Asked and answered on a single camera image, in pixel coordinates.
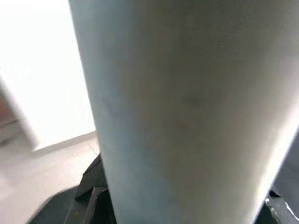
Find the white wall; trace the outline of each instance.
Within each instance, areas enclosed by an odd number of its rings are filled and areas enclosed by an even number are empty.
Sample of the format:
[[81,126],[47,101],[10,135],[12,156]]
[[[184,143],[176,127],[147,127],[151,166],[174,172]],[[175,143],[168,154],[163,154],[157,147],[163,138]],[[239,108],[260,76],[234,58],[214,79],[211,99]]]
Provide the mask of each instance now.
[[37,148],[95,130],[67,0],[0,1],[0,78]]

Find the gray floor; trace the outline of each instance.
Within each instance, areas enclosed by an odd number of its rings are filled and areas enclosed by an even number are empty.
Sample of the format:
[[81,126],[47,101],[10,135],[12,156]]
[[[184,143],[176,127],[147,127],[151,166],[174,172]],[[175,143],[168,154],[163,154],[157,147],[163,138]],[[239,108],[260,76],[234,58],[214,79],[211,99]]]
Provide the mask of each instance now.
[[78,185],[98,154],[94,134],[32,151],[26,135],[15,132],[0,144],[0,223],[27,223],[53,195]]

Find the floor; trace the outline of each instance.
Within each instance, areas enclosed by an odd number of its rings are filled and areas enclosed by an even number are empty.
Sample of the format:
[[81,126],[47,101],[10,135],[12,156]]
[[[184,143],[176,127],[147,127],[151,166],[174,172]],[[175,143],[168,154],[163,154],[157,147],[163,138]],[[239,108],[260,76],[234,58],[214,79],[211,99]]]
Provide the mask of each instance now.
[[0,142],[1,224],[28,223],[52,196],[78,185],[100,152],[95,134],[32,151],[18,124],[0,129],[0,138],[7,133],[12,137]]

